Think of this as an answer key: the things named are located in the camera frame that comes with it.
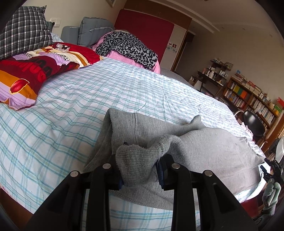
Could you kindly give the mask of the black white plaid pillow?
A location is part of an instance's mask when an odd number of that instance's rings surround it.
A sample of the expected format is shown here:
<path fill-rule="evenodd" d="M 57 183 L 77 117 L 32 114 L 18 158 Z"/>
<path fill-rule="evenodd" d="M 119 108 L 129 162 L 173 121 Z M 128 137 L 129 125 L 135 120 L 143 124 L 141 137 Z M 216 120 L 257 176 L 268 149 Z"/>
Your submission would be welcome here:
<path fill-rule="evenodd" d="M 22 6 L 1 32 L 1 60 L 53 43 L 45 18 L 47 6 Z"/>

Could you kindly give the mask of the red patterned pillow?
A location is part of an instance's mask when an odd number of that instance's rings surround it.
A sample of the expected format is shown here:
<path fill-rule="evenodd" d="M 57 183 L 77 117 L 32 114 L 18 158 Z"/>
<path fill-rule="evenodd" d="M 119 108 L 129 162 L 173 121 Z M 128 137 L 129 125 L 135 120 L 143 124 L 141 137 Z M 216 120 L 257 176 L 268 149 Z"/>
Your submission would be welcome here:
<path fill-rule="evenodd" d="M 31 107 L 48 78 L 100 60 L 102 57 L 93 50 L 64 42 L 2 60 L 1 103 L 14 110 Z"/>

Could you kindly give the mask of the grey padded headboard cushion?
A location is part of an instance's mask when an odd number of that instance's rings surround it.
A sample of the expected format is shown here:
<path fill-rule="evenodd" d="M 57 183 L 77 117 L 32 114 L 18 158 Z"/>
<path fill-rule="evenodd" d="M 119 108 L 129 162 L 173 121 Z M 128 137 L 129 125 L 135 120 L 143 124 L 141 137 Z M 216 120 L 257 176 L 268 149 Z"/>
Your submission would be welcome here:
<path fill-rule="evenodd" d="M 83 47 L 96 44 L 105 34 L 114 30 L 114 25 L 107 19 L 84 17 L 80 27 L 65 26 L 61 40 Z"/>

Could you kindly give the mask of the plaid bed sheet mattress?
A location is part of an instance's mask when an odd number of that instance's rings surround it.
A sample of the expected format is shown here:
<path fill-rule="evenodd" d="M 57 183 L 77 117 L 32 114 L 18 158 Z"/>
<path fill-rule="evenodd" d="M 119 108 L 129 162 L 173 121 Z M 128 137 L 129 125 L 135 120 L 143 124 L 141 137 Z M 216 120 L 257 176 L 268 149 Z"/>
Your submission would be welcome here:
<path fill-rule="evenodd" d="M 34 106 L 1 104 L 1 188 L 35 213 L 62 180 L 109 162 L 112 230 L 170 230 L 172 190 L 159 184 L 164 154 L 209 169 L 239 202 L 263 188 L 264 154 L 220 101 L 169 77 L 111 58 L 44 82 Z"/>

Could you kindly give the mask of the black chair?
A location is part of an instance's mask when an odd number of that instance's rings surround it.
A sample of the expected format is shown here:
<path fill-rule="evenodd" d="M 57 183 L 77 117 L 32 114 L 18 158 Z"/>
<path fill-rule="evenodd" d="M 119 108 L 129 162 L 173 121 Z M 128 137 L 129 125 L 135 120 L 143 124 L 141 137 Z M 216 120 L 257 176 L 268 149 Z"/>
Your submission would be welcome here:
<path fill-rule="evenodd" d="M 259 142 L 260 140 L 265 140 L 265 127 L 262 124 L 261 120 L 251 111 L 242 111 L 238 110 L 234 113 L 234 116 L 237 116 L 239 113 L 242 114 L 243 123 L 249 128 L 253 133 L 253 141 Z"/>

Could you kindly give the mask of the dark wooden desk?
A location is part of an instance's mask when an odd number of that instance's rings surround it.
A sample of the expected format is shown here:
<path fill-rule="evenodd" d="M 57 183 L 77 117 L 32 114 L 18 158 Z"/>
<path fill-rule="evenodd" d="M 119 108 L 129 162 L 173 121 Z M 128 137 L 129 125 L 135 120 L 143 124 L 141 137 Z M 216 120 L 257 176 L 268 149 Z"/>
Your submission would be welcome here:
<path fill-rule="evenodd" d="M 213 80 L 212 78 L 208 77 L 207 75 L 203 74 L 202 72 L 198 71 L 197 74 L 199 76 L 198 80 L 201 82 L 201 86 L 199 89 L 200 92 L 202 91 L 203 88 L 205 89 L 203 85 L 206 84 L 208 81 L 218 87 L 218 91 L 215 94 L 211 93 L 209 90 L 206 90 L 211 95 L 213 95 L 213 97 L 216 97 L 224 89 L 223 85 L 218 83 L 216 80 Z"/>

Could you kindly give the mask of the wall power socket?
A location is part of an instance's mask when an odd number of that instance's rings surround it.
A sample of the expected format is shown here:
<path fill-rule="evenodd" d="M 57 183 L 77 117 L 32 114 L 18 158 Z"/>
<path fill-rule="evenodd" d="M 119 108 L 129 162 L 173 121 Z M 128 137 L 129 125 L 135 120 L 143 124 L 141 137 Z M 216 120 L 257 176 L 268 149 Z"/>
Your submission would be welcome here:
<path fill-rule="evenodd" d="M 61 24 L 61 18 L 51 18 L 50 22 L 52 22 L 53 27 L 59 27 Z"/>

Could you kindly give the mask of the wooden bookshelf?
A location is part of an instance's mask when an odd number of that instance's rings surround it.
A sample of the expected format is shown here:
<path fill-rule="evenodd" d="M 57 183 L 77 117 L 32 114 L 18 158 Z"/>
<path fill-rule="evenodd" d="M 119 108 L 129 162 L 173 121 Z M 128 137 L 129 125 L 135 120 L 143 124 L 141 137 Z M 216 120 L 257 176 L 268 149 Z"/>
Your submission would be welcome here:
<path fill-rule="evenodd" d="M 264 125 L 266 132 L 274 127 L 280 115 L 272 103 L 265 102 L 264 97 L 260 97 L 234 77 L 229 79 L 222 96 L 235 109 L 254 113 Z"/>

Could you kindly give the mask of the desk top shelf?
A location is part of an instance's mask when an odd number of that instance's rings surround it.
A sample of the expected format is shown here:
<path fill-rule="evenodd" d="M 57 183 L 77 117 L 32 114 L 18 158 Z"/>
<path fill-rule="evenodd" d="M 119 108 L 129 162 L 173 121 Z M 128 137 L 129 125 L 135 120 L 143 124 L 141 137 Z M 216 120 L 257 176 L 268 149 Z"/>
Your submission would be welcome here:
<path fill-rule="evenodd" d="M 206 68 L 206 76 L 224 85 L 227 81 L 228 73 L 233 68 L 233 64 L 230 62 L 222 62 L 216 58 L 210 60 L 210 62 L 211 64 Z"/>

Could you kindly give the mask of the red wardrobe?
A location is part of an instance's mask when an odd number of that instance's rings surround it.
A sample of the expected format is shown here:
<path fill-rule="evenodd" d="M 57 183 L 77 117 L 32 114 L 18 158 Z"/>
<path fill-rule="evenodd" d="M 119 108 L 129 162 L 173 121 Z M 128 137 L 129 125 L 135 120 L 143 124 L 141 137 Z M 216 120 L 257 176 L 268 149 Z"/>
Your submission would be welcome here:
<path fill-rule="evenodd" d="M 114 27 L 125 29 L 158 55 L 162 68 L 175 71 L 192 17 L 157 1 L 126 1 Z"/>

